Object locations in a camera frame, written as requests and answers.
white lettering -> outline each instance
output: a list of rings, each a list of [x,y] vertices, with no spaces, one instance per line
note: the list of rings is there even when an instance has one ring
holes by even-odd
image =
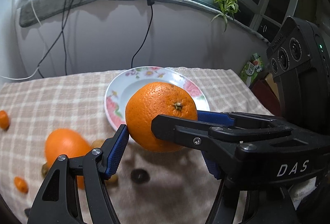
[[[290,175],[292,172],[294,172],[294,174],[296,174],[296,172],[297,172],[297,166],[298,166],[298,163],[296,163],[296,164],[294,165],[294,167],[293,167],[292,170],[290,171],[289,175]]]
[[[304,164],[303,164],[303,168],[304,168],[304,169],[301,169],[300,172],[303,172],[303,171],[306,170],[306,168],[307,168],[306,163],[308,163],[308,162],[309,162],[309,160],[306,160],[306,161],[304,162]]]
[[[288,168],[288,165],[286,165],[286,164],[281,165],[281,168],[279,169],[277,176],[283,176],[285,174],[287,168]]]

plaid fabric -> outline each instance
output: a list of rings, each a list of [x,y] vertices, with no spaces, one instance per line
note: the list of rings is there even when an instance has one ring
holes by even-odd
[[[231,70],[173,68],[204,92],[212,111],[270,114]],[[77,74],[22,83],[5,84],[0,109],[11,118],[8,131],[0,131],[0,193],[9,208],[26,223],[24,209],[32,206],[42,183],[46,162],[44,142],[57,128],[78,131],[87,141],[113,136],[104,113],[104,94],[120,71]],[[134,168],[143,168],[151,180],[136,185]],[[219,182],[207,172],[197,150],[151,153],[129,144],[118,172],[119,185],[108,192],[122,224],[205,223]],[[29,193],[13,184],[21,176]],[[92,223],[84,191],[79,191],[84,221]]]

blue textured pad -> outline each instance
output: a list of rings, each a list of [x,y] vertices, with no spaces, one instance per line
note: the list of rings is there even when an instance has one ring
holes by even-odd
[[[198,110],[197,117],[199,121],[207,123],[223,124],[227,126],[234,123],[234,120],[229,118],[229,116],[224,113],[214,113],[211,111]]]
[[[210,111],[202,111],[199,110],[197,112],[198,120],[207,123],[215,123],[215,124],[223,124],[226,126],[233,125],[234,120],[231,119],[227,114],[223,113],[214,113]],[[211,175],[213,175],[216,179],[221,178],[221,171],[216,162],[210,161],[205,158],[205,152],[202,151],[202,155],[207,166],[207,169]]]
[[[108,157],[108,168],[105,172],[108,177],[111,177],[112,175],[116,174],[120,160],[123,157],[128,138],[128,128],[127,126],[125,126]]]

floral plate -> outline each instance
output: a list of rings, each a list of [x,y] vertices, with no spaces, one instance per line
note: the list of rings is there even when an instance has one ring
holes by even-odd
[[[125,124],[125,108],[128,100],[141,87],[151,82],[168,82],[186,90],[198,110],[209,111],[209,104],[202,91],[187,77],[160,67],[139,67],[124,71],[112,80],[105,93],[104,107],[111,126],[117,130]]]

black camera module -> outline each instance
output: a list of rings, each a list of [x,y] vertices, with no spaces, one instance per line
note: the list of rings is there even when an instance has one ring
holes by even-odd
[[[291,38],[290,40],[290,52],[295,61],[299,61],[301,59],[301,46],[295,38]]]
[[[273,71],[275,73],[277,73],[277,62],[274,58],[272,58],[271,64],[272,64]]]
[[[283,70],[287,70],[289,67],[289,59],[288,59],[288,54],[286,53],[284,48],[281,48],[278,50],[278,61],[279,65]]]

